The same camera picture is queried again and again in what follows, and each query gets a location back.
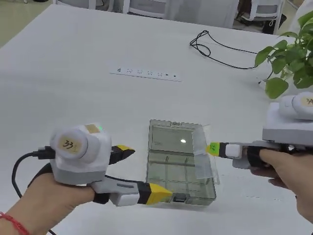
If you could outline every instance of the floor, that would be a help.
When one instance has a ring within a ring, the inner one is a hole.
[[[24,4],[23,0],[0,0],[0,47],[13,38],[52,3],[52,0],[44,3],[34,2],[33,0],[28,1],[28,4]],[[296,9],[286,3],[283,13],[287,16],[287,20],[279,29],[279,34],[288,31]],[[254,31],[253,28],[242,30]]]

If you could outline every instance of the number label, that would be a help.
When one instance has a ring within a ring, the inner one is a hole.
[[[313,107],[313,97],[302,97],[301,104],[306,107]]]
[[[82,143],[80,141],[77,141],[68,136],[61,136],[61,138],[59,139],[58,148],[63,151],[76,154],[79,153],[81,147]]]
[[[220,153],[220,143],[219,142],[212,142],[207,148],[207,152],[212,156],[218,156]]]

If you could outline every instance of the finger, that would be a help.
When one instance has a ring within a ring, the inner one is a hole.
[[[277,168],[282,164],[289,163],[290,160],[293,159],[293,156],[288,153],[282,153],[268,149],[262,149],[260,151],[260,157],[264,162],[272,165],[274,168]]]
[[[73,195],[75,195],[75,198],[73,199],[74,206],[91,202],[94,199],[95,192],[89,186],[76,187],[72,188],[71,190],[73,190]]]
[[[268,182],[274,186],[288,189],[288,187],[284,184],[284,182],[280,178],[269,179]]]
[[[276,178],[278,174],[273,169],[252,169],[250,170],[253,175],[269,177],[269,178]]]

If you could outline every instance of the sticker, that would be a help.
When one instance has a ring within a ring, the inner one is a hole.
[[[76,154],[76,153],[79,153],[81,147],[82,147],[82,143],[73,138],[70,138],[67,136],[61,136],[59,139],[58,148],[63,151]]]
[[[98,127],[96,127],[95,124],[85,125],[85,127],[89,131],[90,134],[100,133]]]
[[[306,107],[313,107],[313,97],[312,96],[302,97],[301,104]]]
[[[220,153],[220,143],[211,142],[210,145],[206,148],[206,152],[212,156],[218,156]]]

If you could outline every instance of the red string bracelet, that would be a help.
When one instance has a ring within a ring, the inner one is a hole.
[[[14,228],[19,231],[19,233],[21,235],[30,235],[30,233],[27,231],[26,228],[24,228],[24,226],[22,224],[20,224],[18,221],[16,221],[13,217],[5,214],[5,213],[2,213],[0,212],[0,219],[3,218],[3,219],[6,219],[7,221],[10,221]]]

